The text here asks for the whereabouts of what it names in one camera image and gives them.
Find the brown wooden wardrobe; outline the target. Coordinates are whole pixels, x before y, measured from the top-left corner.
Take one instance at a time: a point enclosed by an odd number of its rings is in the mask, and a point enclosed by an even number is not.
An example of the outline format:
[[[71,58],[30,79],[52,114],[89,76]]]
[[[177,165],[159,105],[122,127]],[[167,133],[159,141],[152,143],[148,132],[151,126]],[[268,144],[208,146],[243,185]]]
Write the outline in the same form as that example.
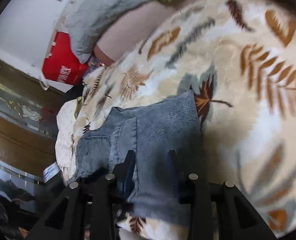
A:
[[[56,115],[63,92],[43,90],[37,79],[0,60],[0,160],[42,176],[56,161]]]

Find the white quilt underside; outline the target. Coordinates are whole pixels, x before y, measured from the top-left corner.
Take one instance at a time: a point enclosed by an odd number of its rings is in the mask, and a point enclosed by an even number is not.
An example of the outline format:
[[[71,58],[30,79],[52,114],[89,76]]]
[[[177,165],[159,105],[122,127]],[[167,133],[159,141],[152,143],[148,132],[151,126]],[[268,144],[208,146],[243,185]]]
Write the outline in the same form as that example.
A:
[[[59,129],[55,143],[56,162],[60,170],[68,177],[75,172],[74,124],[83,106],[83,97],[65,102],[56,116]]]

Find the grey quilted pillow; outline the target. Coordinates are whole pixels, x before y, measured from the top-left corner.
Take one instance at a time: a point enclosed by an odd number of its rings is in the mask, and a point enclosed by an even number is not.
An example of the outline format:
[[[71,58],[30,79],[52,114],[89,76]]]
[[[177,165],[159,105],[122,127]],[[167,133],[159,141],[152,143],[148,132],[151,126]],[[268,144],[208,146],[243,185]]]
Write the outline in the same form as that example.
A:
[[[123,14],[151,0],[82,0],[68,17],[70,47],[80,63],[86,63],[94,45]]]

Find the red shopping bag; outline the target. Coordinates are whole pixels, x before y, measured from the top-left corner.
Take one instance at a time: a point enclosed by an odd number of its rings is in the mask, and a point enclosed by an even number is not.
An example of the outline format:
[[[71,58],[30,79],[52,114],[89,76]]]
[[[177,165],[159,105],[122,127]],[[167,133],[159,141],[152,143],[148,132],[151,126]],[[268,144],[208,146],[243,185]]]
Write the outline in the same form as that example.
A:
[[[80,63],[73,54],[69,34],[57,31],[42,67],[44,77],[47,80],[75,86],[80,83],[87,69],[88,65]]]

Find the colourful snack packet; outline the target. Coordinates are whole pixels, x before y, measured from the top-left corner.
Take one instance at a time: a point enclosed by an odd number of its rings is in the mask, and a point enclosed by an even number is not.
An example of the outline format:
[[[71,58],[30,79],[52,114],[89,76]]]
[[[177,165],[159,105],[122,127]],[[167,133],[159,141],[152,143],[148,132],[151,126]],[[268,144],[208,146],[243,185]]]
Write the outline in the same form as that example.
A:
[[[93,71],[100,67],[106,67],[106,65],[102,63],[94,54],[91,55],[91,57],[89,58],[87,66],[88,68],[83,77],[86,77],[88,74],[91,74]]]

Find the grey denim pants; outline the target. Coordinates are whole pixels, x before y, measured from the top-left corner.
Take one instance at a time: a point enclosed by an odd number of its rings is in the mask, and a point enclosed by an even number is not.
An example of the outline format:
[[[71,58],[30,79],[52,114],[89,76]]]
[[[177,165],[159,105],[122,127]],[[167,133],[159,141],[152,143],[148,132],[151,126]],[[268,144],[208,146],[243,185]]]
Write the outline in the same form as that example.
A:
[[[190,207],[181,205],[172,187],[167,154],[174,150],[183,170],[200,163],[200,128],[194,94],[187,91],[145,107],[111,109],[103,125],[87,131],[76,147],[73,179],[101,167],[113,170],[128,151],[136,153],[130,213],[186,226]]]

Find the leaf pattern fleece blanket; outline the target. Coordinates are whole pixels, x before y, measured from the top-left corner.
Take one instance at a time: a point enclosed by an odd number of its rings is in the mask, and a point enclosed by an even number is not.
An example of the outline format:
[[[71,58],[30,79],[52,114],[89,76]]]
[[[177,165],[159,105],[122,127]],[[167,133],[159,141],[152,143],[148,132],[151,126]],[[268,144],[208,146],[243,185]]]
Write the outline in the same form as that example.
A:
[[[212,182],[237,183],[277,237],[296,230],[296,16],[270,0],[199,0],[86,79],[72,146],[113,106],[192,86]]]

